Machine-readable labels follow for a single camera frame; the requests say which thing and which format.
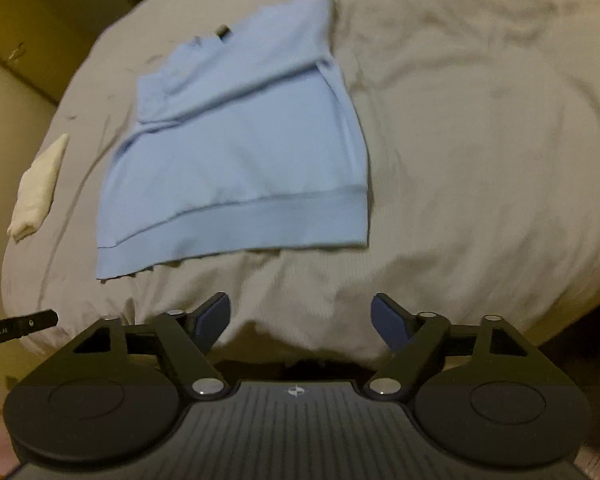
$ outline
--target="metal screw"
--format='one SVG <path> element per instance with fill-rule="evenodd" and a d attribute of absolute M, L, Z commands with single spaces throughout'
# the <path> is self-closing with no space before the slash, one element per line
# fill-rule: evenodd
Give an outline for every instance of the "metal screw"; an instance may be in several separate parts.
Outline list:
<path fill-rule="evenodd" d="M 369 383 L 369 387 L 376 394 L 380 395 L 393 395 L 400 391 L 402 385 L 395 379 L 389 377 L 382 377 L 380 379 L 374 379 Z"/>
<path fill-rule="evenodd" d="M 224 390 L 224 383 L 215 377 L 205 377 L 193 383 L 193 390 L 200 395 L 215 395 Z"/>

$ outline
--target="folded sweatshirt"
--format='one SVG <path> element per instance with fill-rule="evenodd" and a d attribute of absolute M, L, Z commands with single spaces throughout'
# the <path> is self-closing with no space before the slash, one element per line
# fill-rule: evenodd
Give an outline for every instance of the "folded sweatshirt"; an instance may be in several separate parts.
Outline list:
<path fill-rule="evenodd" d="M 364 246 L 367 155 L 331 0 L 263 7 L 138 81 L 98 208 L 99 279 L 206 254 Z"/>

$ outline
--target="white towel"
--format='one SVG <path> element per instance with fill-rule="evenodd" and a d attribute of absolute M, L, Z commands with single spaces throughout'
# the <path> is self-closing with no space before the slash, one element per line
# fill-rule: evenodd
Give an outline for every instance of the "white towel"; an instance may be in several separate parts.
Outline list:
<path fill-rule="evenodd" d="M 7 234 L 15 241 L 35 233 L 49 213 L 58 171 L 69 137 L 59 137 L 33 161 L 20 179 L 18 200 Z"/>

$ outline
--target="mattress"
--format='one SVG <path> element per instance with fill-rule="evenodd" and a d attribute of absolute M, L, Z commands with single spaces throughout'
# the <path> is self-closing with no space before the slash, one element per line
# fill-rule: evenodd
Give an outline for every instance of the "mattress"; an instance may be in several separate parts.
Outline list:
<path fill-rule="evenodd" d="M 48 218 L 4 257 L 7 314 L 59 314 L 28 349 L 223 291 L 232 321 L 212 361 L 373 367 L 387 352 L 370 323 L 377 292 L 452 322 L 500 314 L 537 344 L 600 303 L 600 0 L 334 0 L 332 49 L 369 154 L 369 247 L 237 251 L 96 280 L 100 188 L 138 76 L 282 1 L 147 0 L 101 35 L 41 147 L 70 136 Z"/>

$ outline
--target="bed sheet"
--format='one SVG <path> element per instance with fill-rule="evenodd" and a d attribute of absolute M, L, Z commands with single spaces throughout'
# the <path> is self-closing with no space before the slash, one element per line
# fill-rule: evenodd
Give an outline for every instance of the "bed sheet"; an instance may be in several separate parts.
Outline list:
<path fill-rule="evenodd" d="M 376 366 L 376 292 L 453 322 L 501 314 L 536 343 L 600 302 L 600 0 L 335 0 L 333 51 L 369 153 L 369 248 L 240 251 L 96 280 L 98 196 L 136 79 L 280 1 L 147 0 L 100 37 L 41 147 L 70 136 L 50 214 L 4 257 L 7 314 L 59 314 L 27 348 L 225 291 L 213 361 Z"/>

